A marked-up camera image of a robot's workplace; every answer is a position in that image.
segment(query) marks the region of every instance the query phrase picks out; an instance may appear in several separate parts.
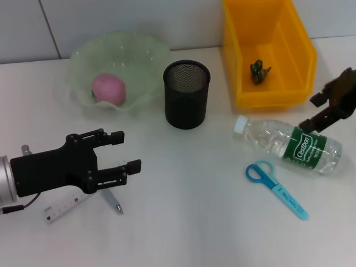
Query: green bottle label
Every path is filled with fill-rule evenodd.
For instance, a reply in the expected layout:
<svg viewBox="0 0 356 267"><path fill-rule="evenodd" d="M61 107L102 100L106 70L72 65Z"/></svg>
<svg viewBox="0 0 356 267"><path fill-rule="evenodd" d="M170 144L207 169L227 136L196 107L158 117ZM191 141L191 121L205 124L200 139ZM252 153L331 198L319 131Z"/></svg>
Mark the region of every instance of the green bottle label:
<svg viewBox="0 0 356 267"><path fill-rule="evenodd" d="M291 135L283 158L293 163L313 169L323 154L327 138L322 135L303 133L296 127Z"/></svg>

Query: green plastic figure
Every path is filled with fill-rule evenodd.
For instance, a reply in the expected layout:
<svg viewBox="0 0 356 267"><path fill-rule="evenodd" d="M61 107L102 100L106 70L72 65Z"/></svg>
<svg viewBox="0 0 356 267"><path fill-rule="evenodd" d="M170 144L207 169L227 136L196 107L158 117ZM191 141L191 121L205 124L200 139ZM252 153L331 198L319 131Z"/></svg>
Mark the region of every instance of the green plastic figure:
<svg viewBox="0 0 356 267"><path fill-rule="evenodd" d="M257 60L254 64L251 64L250 70L254 83L258 85L259 83L263 82L271 68L272 67L269 67L264 70L262 68L262 60Z"/></svg>

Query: clear water bottle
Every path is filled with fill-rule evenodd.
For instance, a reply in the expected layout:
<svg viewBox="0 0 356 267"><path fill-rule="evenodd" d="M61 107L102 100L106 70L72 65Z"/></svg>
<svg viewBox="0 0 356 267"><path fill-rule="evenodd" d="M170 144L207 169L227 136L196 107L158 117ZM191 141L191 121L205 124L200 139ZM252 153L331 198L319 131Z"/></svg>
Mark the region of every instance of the clear water bottle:
<svg viewBox="0 0 356 267"><path fill-rule="evenodd" d="M239 116L234 131L255 147L322 174L336 168L343 149L336 140L303 133L300 128L281 121L252 121Z"/></svg>

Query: scissors blade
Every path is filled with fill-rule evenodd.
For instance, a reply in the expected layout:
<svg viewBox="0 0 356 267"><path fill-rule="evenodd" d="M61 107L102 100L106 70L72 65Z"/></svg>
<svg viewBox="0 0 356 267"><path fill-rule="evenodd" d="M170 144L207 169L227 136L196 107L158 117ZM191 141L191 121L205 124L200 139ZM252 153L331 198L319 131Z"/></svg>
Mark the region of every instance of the scissors blade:
<svg viewBox="0 0 356 267"><path fill-rule="evenodd" d="M302 206L291 196L291 194L281 184L277 184L272 189L272 191L299 218L301 218L302 220L307 220L309 218L308 213L302 208Z"/></svg>

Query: blue scissors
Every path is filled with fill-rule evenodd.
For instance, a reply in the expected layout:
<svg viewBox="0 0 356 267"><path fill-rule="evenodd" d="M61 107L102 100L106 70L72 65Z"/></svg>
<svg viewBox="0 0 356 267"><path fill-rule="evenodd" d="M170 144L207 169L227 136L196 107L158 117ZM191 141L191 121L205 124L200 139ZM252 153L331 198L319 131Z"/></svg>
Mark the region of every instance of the blue scissors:
<svg viewBox="0 0 356 267"><path fill-rule="evenodd" d="M262 168L262 164L267 164L270 166L271 171L266 172ZM250 170L254 169L261 179L255 179L250 175ZM309 215L302 208L302 206L288 193L288 191L279 183L279 181L274 176L274 165L269 160L258 160L256 164L251 164L246 169L246 176L252 182L260 182L265 184L272 192L285 204L287 205L299 218L302 220L307 220Z"/></svg>

